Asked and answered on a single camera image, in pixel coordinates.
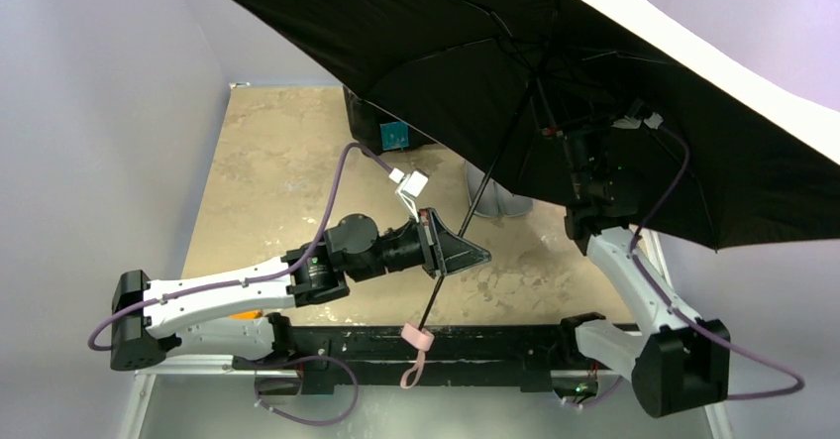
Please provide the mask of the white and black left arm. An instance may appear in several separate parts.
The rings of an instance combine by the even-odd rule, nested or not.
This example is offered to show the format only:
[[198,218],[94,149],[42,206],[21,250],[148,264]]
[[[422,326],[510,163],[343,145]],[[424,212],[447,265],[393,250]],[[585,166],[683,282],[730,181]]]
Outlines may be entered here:
[[316,244],[247,268],[194,278],[123,273],[112,300],[109,367],[135,371],[180,355],[258,361],[293,351],[288,321],[242,320],[249,310],[286,310],[347,296],[348,282],[419,268],[431,278],[490,261],[490,252],[451,231],[432,208],[380,233],[363,214],[344,217]]

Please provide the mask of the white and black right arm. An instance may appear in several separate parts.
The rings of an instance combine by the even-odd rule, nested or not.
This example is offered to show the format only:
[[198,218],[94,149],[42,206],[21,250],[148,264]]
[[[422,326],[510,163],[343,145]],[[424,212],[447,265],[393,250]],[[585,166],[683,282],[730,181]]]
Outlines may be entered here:
[[729,332],[678,298],[639,249],[639,235],[597,204],[567,211],[567,233],[610,280],[633,314],[633,336],[597,312],[561,322],[564,354],[587,358],[632,385],[646,413],[664,417],[728,396]]

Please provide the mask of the pink and black folding umbrella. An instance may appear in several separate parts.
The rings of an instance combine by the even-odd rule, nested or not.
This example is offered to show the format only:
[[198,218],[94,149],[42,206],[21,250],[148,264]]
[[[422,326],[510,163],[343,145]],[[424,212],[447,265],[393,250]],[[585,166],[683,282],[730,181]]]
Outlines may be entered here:
[[[835,240],[836,111],[646,0],[231,0],[511,192],[713,249]],[[612,128],[624,116],[658,130]]]

